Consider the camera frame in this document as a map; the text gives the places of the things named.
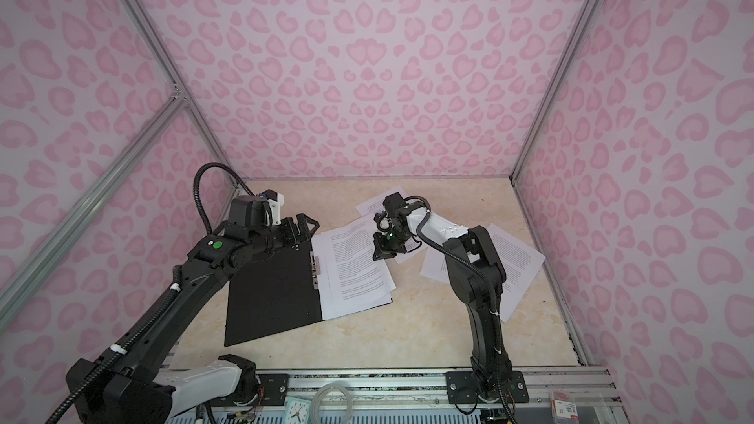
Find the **aluminium corner post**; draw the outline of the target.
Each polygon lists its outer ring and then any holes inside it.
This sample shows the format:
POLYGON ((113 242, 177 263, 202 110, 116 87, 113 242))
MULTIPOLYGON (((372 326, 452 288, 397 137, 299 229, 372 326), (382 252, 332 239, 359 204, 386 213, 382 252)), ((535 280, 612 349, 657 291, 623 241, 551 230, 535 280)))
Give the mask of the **aluminium corner post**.
POLYGON ((231 165, 225 150, 219 139, 214 135, 206 117, 202 114, 200 105, 188 88, 188 84, 182 76, 177 63, 166 45, 158 27, 149 16, 147 9, 141 0, 119 0, 125 11, 130 16, 135 28, 141 35, 141 39, 149 49, 156 64, 163 72, 168 82, 172 84, 178 100, 184 102, 184 108, 188 116, 198 130, 199 135, 207 145, 210 154, 218 162, 231 165))
POLYGON ((589 31, 593 26, 604 1, 605 0, 584 0, 581 9, 575 16, 573 27, 567 35, 567 40, 565 41, 557 65, 548 82, 548 86, 540 101, 539 107, 534 114, 532 125, 522 144, 522 152, 518 155, 514 169, 512 169, 512 174, 510 175, 512 186, 516 186, 522 179, 522 173, 526 167, 528 159, 530 159, 530 156, 534 151, 534 145, 542 131, 545 121, 552 111, 563 85, 567 82, 567 77, 569 76, 569 72, 571 72, 571 67, 576 60, 579 49, 588 37, 589 31))

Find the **grey and black file folder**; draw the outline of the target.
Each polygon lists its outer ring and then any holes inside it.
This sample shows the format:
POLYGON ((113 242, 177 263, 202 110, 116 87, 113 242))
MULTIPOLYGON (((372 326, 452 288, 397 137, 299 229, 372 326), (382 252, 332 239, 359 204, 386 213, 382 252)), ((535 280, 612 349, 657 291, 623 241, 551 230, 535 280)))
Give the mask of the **grey and black file folder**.
POLYGON ((230 281, 224 345, 239 345, 322 320, 314 251, 307 241, 243 267, 230 281))

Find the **printed paper sheet corner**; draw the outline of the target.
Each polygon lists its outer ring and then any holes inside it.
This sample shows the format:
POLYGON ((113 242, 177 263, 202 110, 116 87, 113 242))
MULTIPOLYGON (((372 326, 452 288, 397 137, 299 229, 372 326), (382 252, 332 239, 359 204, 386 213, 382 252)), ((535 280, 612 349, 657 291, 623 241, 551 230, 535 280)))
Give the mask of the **printed paper sheet corner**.
POLYGON ((395 186, 394 188, 389 188, 386 192, 382 192, 382 194, 378 194, 378 196, 373 196, 357 204, 355 209, 360 216, 378 214, 384 210, 384 201, 391 194, 400 194, 402 198, 408 196, 408 193, 401 186, 395 186))

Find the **aluminium corner post right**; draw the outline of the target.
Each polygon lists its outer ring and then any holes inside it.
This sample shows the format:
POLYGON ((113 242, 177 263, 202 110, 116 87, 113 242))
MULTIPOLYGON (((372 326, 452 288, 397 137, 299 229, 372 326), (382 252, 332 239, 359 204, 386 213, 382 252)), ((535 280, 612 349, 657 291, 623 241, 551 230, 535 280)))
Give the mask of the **aluminium corner post right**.
POLYGON ((534 145, 542 131, 545 121, 552 111, 563 85, 567 82, 567 77, 569 76, 569 72, 571 72, 571 67, 576 60, 579 49, 588 37, 589 31, 593 26, 604 1, 605 0, 584 0, 581 9, 575 16, 573 27, 567 35, 567 40, 565 41, 557 65, 548 82, 548 86, 540 101, 539 107, 534 114, 532 125, 522 144, 522 152, 518 155, 514 169, 512 169, 512 174, 510 175, 512 186, 516 186, 522 179, 522 173, 526 167, 528 159, 530 159, 530 156, 534 151, 534 145))

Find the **aluminium corner post left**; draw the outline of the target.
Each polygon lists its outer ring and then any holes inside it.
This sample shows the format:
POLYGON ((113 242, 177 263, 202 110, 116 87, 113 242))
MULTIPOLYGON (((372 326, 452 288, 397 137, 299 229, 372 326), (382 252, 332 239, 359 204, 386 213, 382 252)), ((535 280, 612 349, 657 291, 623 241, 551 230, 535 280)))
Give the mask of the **aluminium corner post left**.
POLYGON ((219 139, 214 135, 206 117, 202 114, 200 105, 188 88, 188 84, 182 76, 177 63, 166 45, 158 27, 149 16, 147 9, 141 0, 119 0, 125 11, 130 16, 135 28, 141 35, 141 39, 149 49, 156 64, 163 72, 168 82, 172 84, 178 100, 184 102, 184 108, 188 116, 198 130, 199 135, 207 145, 210 154, 218 162, 231 165, 225 150, 219 139))

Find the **small teal clock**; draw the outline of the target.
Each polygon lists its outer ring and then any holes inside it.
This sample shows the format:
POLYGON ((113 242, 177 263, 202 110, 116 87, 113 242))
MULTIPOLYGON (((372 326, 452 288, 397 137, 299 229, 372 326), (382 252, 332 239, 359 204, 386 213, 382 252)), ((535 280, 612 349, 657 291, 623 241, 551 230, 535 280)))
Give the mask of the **small teal clock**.
POLYGON ((283 414, 284 424, 310 424, 311 401, 304 398, 287 398, 283 414))

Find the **clear tube loop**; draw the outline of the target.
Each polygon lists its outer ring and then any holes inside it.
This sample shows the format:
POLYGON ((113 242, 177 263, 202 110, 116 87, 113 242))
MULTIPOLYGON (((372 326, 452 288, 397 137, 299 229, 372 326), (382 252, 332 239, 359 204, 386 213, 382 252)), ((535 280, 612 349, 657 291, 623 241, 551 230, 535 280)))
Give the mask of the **clear tube loop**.
POLYGON ((309 406, 310 422, 323 423, 323 410, 327 406, 341 406, 341 424, 350 424, 355 414, 355 400, 347 386, 340 382, 329 383, 316 391, 309 406))

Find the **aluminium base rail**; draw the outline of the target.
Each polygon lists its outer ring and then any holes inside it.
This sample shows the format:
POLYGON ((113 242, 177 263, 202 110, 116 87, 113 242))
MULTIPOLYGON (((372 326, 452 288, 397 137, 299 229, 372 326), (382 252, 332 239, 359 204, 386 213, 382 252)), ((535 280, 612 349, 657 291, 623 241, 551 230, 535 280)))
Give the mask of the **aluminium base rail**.
MULTIPOLYGON (((214 423, 283 423, 287 398, 310 400, 329 383, 347 386, 355 400, 353 423, 503 423, 506 402, 518 423, 554 423, 551 390, 568 392, 579 423, 624 423, 618 390, 604 367, 522 367, 489 398, 475 394, 464 368, 263 370, 258 408, 214 402, 214 423)), ((344 409, 327 406, 323 423, 339 423, 344 409)))

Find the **aluminium diagonal frame bar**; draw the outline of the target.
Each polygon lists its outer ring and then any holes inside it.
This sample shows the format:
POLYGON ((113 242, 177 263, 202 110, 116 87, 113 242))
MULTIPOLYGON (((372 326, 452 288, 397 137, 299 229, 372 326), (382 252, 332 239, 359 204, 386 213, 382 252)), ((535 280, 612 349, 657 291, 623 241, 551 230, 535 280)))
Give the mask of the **aluminium diagonal frame bar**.
POLYGON ((143 157, 149 153, 184 107, 185 94, 177 91, 67 212, 62 222, 39 244, 38 249, 25 260, 20 271, 10 279, 1 293, 2 331, 10 327, 49 278, 61 258, 82 237, 94 218, 131 176, 135 167, 141 163, 143 157))

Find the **red white label box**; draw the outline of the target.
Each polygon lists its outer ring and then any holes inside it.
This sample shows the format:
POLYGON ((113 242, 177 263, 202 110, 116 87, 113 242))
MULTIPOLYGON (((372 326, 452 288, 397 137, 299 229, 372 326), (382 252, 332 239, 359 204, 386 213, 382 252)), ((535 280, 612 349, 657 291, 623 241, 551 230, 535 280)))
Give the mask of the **red white label box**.
POLYGON ((551 390, 550 404, 551 416, 555 424, 579 424, 576 403, 568 392, 551 390))

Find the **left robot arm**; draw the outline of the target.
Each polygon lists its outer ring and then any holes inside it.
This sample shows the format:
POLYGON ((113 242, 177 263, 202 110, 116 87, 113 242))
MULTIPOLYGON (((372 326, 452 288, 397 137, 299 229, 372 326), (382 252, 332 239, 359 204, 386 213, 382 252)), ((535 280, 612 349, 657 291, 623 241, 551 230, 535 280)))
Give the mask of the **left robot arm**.
POLYGON ((269 194, 233 200, 229 218, 210 228, 174 267, 158 300, 96 360, 67 372, 69 396, 47 419, 74 408, 84 423, 164 423, 180 413, 179 388, 158 381, 160 367, 200 310, 238 273, 302 247, 320 224, 306 214, 274 218, 269 194))

